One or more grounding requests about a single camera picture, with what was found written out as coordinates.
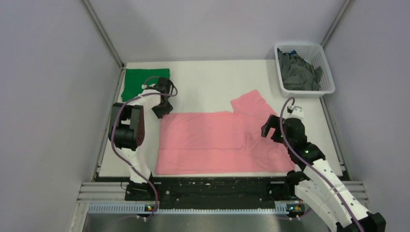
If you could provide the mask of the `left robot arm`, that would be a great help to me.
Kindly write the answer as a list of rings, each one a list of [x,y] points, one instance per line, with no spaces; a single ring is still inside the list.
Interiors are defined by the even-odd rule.
[[[156,77],[157,83],[142,85],[143,91],[112,106],[108,139],[115,155],[127,164],[130,171],[126,187],[127,201],[153,201],[158,193],[153,185],[152,172],[139,149],[145,138],[145,115],[153,112],[158,119],[169,114],[173,107],[169,98],[178,94],[170,79]]]

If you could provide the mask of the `pink t shirt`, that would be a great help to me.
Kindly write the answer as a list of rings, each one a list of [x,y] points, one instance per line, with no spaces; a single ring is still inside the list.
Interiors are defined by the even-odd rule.
[[[171,113],[161,121],[156,174],[286,173],[295,168],[284,145],[262,137],[272,107],[253,90],[232,111]]]

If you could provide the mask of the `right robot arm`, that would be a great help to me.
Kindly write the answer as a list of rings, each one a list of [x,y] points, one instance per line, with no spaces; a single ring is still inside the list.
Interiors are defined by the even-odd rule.
[[[383,232],[386,220],[372,213],[338,178],[324,153],[305,134],[298,118],[282,119],[270,115],[262,126],[262,137],[285,145],[299,171],[287,173],[283,192],[289,199],[301,199],[325,222],[332,232]]]

